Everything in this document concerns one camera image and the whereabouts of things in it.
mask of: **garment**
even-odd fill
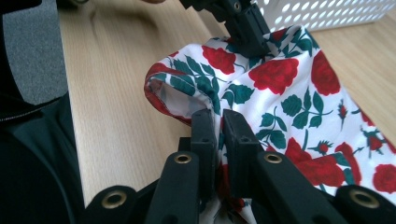
[[[68,94],[30,105],[0,94],[0,223],[76,223],[84,211]]]
[[[396,149],[350,98],[313,37],[291,26],[264,39],[270,52],[261,58],[243,57],[227,38],[188,45],[151,66],[146,97],[187,124],[210,109],[218,140],[222,110],[237,111],[263,150],[285,154],[318,189],[334,195],[361,185],[396,203]],[[226,153],[219,145],[217,178],[227,175]],[[218,186],[201,223],[226,222],[216,217],[224,202],[254,223],[249,199],[232,199],[227,185]]]

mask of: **wooden table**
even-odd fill
[[[150,66],[187,44],[227,35],[211,14],[177,0],[91,0],[60,12],[84,198],[114,185],[142,189],[160,176],[191,129],[143,93]],[[313,33],[342,83],[396,143],[396,9],[375,23]]]

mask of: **floral fabric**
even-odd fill
[[[226,38],[191,44],[149,69],[145,94],[162,113],[187,124],[209,108],[219,140],[218,195],[203,202],[202,223],[255,223],[249,199],[229,194],[223,109],[242,113],[264,150],[285,154],[318,189],[362,185],[396,203],[396,149],[339,82],[301,26],[264,36],[271,52],[245,58]],[[218,213],[226,207],[227,215]]]

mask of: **gray fabric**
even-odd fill
[[[36,105],[67,92],[55,0],[6,14],[4,33],[11,71],[26,102]]]

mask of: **white plastic basket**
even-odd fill
[[[256,3],[273,32],[293,24],[314,31],[377,21],[396,5],[396,0],[257,0]]]

